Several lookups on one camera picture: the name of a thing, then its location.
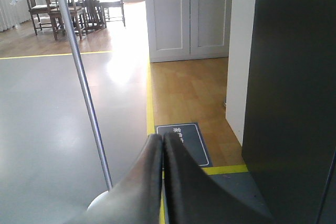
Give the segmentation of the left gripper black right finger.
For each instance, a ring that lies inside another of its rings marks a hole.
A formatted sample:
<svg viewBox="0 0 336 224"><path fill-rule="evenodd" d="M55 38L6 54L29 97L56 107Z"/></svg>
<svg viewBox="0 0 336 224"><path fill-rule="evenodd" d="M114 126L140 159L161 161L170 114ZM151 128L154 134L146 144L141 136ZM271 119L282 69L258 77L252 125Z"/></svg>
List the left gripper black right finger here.
<svg viewBox="0 0 336 224"><path fill-rule="evenodd" d="M197 164L179 136L166 132L164 187L170 223L272 223L222 189Z"/></svg>

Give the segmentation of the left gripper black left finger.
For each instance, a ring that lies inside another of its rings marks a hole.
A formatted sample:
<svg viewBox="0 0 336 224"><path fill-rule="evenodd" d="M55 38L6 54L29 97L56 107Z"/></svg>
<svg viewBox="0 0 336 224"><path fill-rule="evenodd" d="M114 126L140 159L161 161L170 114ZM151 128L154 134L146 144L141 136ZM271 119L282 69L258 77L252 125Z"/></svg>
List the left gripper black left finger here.
<svg viewBox="0 0 336 224"><path fill-rule="evenodd" d="M131 170L106 195L69 223L159 223L162 136L151 134Z"/></svg>

